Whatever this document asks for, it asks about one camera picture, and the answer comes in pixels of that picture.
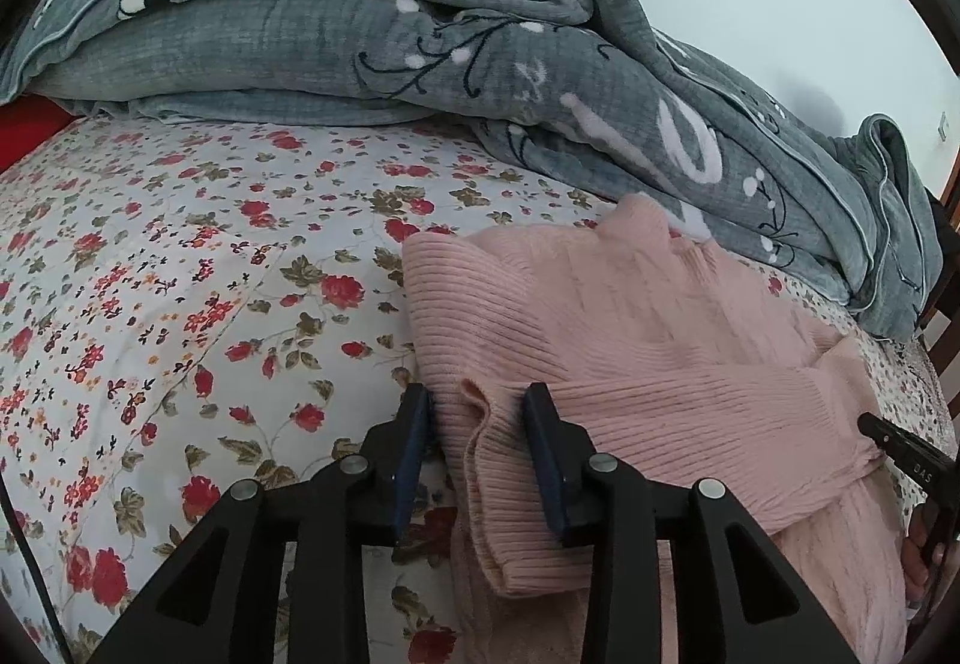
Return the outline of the person's right hand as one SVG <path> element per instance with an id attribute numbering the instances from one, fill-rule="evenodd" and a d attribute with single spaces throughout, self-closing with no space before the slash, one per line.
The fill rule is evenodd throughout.
<path id="1" fill-rule="evenodd" d="M 929 566 L 923 560 L 923 547 L 928 540 L 928 527 L 924 521 L 924 506 L 918 505 L 911 513 L 907 535 L 901 547 L 901 566 L 905 578 L 905 596 L 910 607 L 923 600 L 929 581 Z"/>

